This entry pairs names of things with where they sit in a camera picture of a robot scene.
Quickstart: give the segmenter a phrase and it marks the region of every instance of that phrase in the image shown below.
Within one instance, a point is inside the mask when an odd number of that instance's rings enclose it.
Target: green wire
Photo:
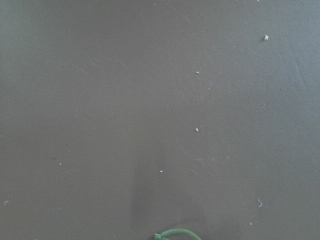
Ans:
[[[188,234],[191,237],[194,237],[196,240],[201,240],[200,237],[198,237],[195,233],[193,233],[190,230],[183,229],[183,228],[176,228],[176,229],[171,229],[168,231],[164,231],[163,233],[156,233],[154,235],[154,240],[169,240],[167,237],[173,234]]]

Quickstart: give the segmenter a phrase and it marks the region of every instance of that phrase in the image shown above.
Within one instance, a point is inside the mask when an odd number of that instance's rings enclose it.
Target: green plastic loop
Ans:
[[[198,237],[194,232],[187,229],[183,229],[183,228],[176,228],[176,229],[164,231],[162,233],[156,233],[154,235],[154,240],[169,240],[167,237],[174,234],[188,234],[189,236],[193,237],[196,240],[201,240],[200,237]]]

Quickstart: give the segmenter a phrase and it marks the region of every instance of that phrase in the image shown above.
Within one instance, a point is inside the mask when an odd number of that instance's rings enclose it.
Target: gray floor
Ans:
[[[0,24],[1,240],[320,239],[319,0],[0,0]]]

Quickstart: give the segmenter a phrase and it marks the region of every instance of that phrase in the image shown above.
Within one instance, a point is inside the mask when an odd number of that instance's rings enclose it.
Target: green zip tie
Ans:
[[[200,237],[198,237],[195,233],[183,228],[176,228],[164,231],[163,233],[156,233],[154,235],[154,240],[169,240],[167,237],[173,234],[188,234],[189,236],[194,237],[196,240],[201,240]]]

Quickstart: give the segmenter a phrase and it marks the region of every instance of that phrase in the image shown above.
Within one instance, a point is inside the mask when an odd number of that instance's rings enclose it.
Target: white speck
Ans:
[[[262,201],[258,198],[258,203],[259,203],[259,206],[258,208],[261,208],[264,204],[262,203]]]

